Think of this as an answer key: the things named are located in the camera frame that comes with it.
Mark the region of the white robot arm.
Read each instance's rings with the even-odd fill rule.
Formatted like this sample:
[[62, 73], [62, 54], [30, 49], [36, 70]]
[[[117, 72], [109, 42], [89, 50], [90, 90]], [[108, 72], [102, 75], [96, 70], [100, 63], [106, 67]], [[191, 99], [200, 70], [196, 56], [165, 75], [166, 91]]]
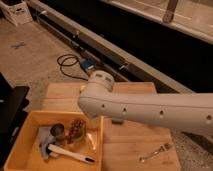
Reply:
[[114, 78], [97, 70], [80, 93], [89, 117], [122, 118], [203, 136], [213, 136], [213, 93], [130, 94], [113, 92]]

